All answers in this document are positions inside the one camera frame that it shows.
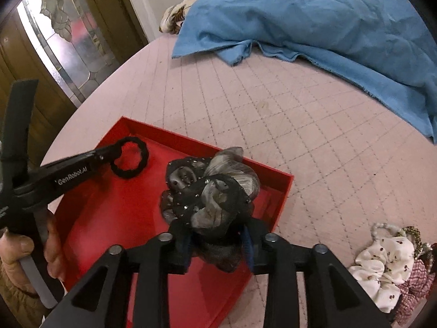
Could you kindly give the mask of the left hand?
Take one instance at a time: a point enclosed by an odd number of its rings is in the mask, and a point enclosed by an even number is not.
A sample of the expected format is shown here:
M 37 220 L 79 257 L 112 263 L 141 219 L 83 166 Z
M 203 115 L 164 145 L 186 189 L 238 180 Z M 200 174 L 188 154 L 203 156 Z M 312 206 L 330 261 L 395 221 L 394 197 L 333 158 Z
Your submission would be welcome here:
M 55 225 L 55 216 L 50 210 L 47 210 L 47 228 L 48 239 L 45 242 L 44 256 L 48 274 L 54 279 L 64 281 L 66 273 L 64 253 Z M 2 267 L 11 283 L 30 295 L 35 295 L 36 291 L 25 274 L 20 260 L 30 256 L 33 250 L 34 243 L 31 238 L 10 233 L 8 229 L 4 230 L 1 236 Z

